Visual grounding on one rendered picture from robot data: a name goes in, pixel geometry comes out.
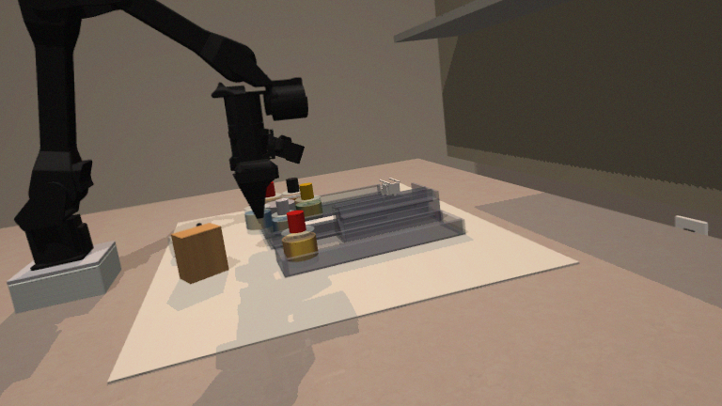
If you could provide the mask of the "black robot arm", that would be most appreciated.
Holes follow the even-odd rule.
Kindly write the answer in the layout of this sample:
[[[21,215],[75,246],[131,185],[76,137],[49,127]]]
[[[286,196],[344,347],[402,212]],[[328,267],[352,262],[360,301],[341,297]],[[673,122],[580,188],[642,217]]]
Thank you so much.
[[[253,51],[234,39],[215,34],[156,0],[18,0],[36,49],[40,150],[32,170],[29,201],[14,217],[25,232],[35,265],[31,271],[82,260],[93,242],[82,223],[80,200],[94,183],[92,161],[82,161],[77,149],[73,50],[82,19],[121,9],[144,24],[194,51],[231,82],[221,82],[213,98],[224,97],[228,126],[305,118],[308,102],[302,78],[270,80],[257,65]]]

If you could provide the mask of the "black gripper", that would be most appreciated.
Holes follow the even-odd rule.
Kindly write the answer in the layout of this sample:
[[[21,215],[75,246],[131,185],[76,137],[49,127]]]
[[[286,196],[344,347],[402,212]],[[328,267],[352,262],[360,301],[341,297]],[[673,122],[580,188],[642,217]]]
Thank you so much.
[[[264,217],[267,187],[279,178],[278,166],[267,159],[264,122],[228,126],[230,170],[256,217]]]

